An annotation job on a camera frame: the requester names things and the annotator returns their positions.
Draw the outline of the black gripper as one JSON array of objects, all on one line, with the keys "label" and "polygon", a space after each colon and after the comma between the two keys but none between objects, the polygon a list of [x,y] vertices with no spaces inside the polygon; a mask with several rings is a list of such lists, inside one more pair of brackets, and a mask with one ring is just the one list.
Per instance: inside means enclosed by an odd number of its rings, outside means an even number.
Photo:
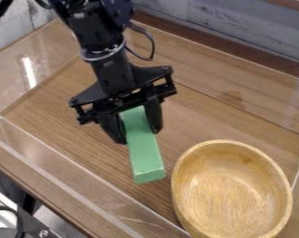
[{"label": "black gripper", "polygon": [[92,66],[96,82],[69,100],[69,106],[79,114],[79,123],[96,122],[113,142],[125,144],[125,128],[119,114],[143,106],[151,131],[157,134],[164,126],[161,103],[176,94],[172,67],[136,66],[125,52],[101,56],[84,50],[81,57]]}]

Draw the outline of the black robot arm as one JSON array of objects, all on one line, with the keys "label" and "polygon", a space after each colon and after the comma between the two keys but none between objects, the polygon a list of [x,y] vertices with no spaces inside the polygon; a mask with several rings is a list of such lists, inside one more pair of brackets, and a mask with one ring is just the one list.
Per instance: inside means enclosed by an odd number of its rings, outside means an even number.
[{"label": "black robot arm", "polygon": [[125,123],[120,114],[141,106],[149,129],[163,129],[161,103],[177,93],[169,66],[140,67],[131,63],[132,49],[124,31],[152,34],[132,22],[132,0],[47,0],[72,31],[80,56],[91,65],[96,82],[69,99],[79,122],[99,124],[115,143],[127,142]]}]

